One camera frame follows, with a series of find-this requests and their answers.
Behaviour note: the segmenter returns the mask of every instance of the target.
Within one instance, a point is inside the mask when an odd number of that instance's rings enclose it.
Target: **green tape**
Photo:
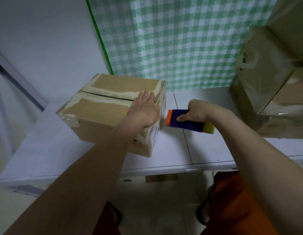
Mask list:
[[[89,4],[89,1],[88,1],[88,0],[86,0],[86,3],[87,3],[87,7],[88,7],[88,10],[89,10],[89,13],[91,14],[91,19],[92,19],[92,21],[93,21],[93,24],[94,24],[96,33],[97,33],[97,35],[98,35],[98,38],[99,38],[99,41],[100,41],[100,44],[101,44],[103,53],[104,53],[104,55],[105,55],[105,57],[106,57],[106,60],[107,60],[108,65],[109,65],[110,73],[111,73],[111,75],[114,75],[113,70],[112,70],[112,67],[111,67],[111,64],[110,64],[110,61],[109,61],[109,57],[108,57],[108,54],[107,54],[107,51],[106,51],[106,48],[105,48],[105,45],[103,44],[102,38],[101,38],[100,33],[99,33],[99,29],[98,29],[97,24],[96,24],[95,17],[94,17],[94,15],[93,15],[92,11],[91,11],[91,5]]]

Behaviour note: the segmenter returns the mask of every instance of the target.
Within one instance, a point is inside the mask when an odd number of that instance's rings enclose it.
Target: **white table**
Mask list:
[[[220,104],[238,114],[227,87],[167,93],[167,110],[187,109],[188,102],[194,98]],[[0,187],[52,183],[92,147],[92,143],[80,141],[55,114],[61,105],[49,104],[45,109],[31,133],[0,174]],[[267,140],[291,159],[303,162],[303,139]],[[235,167],[217,130],[211,135],[162,125],[151,158],[127,154],[120,176]]]

